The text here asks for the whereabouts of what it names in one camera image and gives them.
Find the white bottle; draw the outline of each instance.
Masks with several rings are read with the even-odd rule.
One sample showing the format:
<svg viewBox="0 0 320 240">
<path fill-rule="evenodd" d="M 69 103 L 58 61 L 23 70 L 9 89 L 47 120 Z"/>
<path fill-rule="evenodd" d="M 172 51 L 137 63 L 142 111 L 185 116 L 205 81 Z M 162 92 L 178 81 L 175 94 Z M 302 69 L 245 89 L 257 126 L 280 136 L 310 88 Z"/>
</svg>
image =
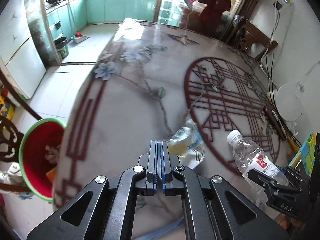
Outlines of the white bottle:
<svg viewBox="0 0 320 240">
<path fill-rule="evenodd" d="M 231 131 L 227 136 L 227 141 L 233 148 L 233 157 L 239 171 L 252 187 L 256 196 L 254 200 L 256 206 L 260 206 L 261 203 L 266 204 L 268 198 L 264 193 L 264 188 L 248 178 L 249 170 L 257 169 L 275 179 L 278 184 L 288 185 L 287 177 L 268 159 L 262 148 L 254 141 L 243 138 L 238 130 Z"/>
</svg>

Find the red logo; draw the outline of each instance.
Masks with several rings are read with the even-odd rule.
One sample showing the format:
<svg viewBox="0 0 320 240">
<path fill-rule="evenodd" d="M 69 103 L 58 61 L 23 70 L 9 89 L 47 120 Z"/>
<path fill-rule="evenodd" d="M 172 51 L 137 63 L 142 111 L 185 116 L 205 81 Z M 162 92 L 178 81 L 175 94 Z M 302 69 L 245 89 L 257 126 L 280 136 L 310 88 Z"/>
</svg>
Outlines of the red logo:
<svg viewBox="0 0 320 240">
<path fill-rule="evenodd" d="M 257 162 L 257 164 L 259 164 L 261 166 L 261 168 L 264 169 L 265 167 L 267 167 L 268 164 L 263 160 L 262 155 L 260 155 L 257 159 L 258 160 L 256 160 L 256 162 Z"/>
</svg>

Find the glossy dining table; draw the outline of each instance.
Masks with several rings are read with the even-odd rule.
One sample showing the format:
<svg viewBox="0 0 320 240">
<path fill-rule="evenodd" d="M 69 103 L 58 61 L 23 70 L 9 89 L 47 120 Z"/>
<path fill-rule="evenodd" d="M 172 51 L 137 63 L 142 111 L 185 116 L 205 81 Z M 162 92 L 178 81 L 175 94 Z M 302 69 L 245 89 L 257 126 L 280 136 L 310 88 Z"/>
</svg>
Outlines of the glossy dining table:
<svg viewBox="0 0 320 240">
<path fill-rule="evenodd" d="M 54 208 L 95 177 L 111 178 L 137 165 L 151 140 L 169 140 L 187 119 L 197 123 L 205 142 L 205 160 L 196 171 L 219 174 L 250 197 L 228 133 L 239 129 L 274 158 L 288 150 L 263 117 L 265 91 L 256 66 L 216 39 L 125 19 L 77 95 L 61 144 Z M 139 202 L 132 239 L 183 214 L 180 196 L 165 197 L 161 190 Z M 184 228 L 161 239 L 185 239 Z"/>
</svg>

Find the refrigerator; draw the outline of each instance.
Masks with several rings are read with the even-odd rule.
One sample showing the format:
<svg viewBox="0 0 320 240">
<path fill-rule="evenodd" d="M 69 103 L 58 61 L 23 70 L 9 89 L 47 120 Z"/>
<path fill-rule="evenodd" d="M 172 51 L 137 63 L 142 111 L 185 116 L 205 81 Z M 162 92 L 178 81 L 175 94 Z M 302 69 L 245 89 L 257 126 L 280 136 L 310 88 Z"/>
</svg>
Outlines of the refrigerator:
<svg viewBox="0 0 320 240">
<path fill-rule="evenodd" d="M 32 97 L 44 76 L 23 0 L 10 0 L 0 15 L 0 68 L 25 99 Z"/>
</svg>

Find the white bottle cap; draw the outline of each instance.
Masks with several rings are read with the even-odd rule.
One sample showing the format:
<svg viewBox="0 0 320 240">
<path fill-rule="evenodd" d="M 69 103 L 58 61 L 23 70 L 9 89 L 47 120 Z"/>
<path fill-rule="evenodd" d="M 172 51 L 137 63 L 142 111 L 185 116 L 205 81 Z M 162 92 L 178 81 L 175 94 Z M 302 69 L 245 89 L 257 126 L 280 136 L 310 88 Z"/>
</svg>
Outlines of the white bottle cap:
<svg viewBox="0 0 320 240">
<path fill-rule="evenodd" d="M 232 141 L 237 138 L 241 133 L 238 130 L 231 131 L 227 136 L 227 141 L 231 145 Z"/>
</svg>

